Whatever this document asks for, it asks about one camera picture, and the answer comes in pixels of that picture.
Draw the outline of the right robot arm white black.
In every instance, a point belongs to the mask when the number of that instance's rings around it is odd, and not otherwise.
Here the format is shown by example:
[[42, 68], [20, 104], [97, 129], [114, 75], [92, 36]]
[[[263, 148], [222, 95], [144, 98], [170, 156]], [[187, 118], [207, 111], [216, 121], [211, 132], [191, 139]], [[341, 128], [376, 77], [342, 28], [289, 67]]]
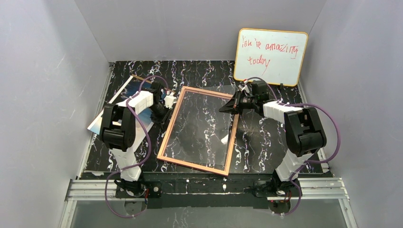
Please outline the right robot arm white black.
[[262, 117], [282, 123], [286, 133], [287, 152], [273, 172], [271, 183], [283, 184], [297, 179], [309, 159], [326, 145], [317, 109], [296, 107], [281, 103], [273, 89], [264, 80], [253, 77], [243, 81], [232, 98], [219, 109], [221, 113], [242, 114], [254, 110]]

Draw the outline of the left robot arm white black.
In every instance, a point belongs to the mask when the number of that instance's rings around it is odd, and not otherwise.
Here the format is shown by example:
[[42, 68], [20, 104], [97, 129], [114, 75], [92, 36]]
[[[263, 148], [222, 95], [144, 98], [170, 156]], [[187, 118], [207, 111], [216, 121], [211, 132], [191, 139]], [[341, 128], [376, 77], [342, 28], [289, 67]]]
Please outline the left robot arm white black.
[[104, 107], [98, 135], [115, 157], [121, 179], [137, 181], [141, 176], [141, 165], [145, 162], [138, 162], [134, 154], [137, 130], [143, 131], [147, 141], [151, 140], [139, 115], [150, 111], [153, 123], [164, 124], [176, 101], [175, 95], [161, 83], [153, 82], [149, 88], [140, 87], [125, 101]]

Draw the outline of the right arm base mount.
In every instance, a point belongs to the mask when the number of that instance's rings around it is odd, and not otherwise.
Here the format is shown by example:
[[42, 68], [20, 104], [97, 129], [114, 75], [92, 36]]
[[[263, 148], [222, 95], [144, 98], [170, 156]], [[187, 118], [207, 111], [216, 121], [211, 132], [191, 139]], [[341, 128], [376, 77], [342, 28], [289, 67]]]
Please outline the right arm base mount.
[[302, 196], [299, 182], [295, 184], [287, 181], [278, 185], [270, 181], [257, 180], [253, 183], [251, 192], [258, 198], [279, 197], [279, 200], [289, 201], [292, 197]]

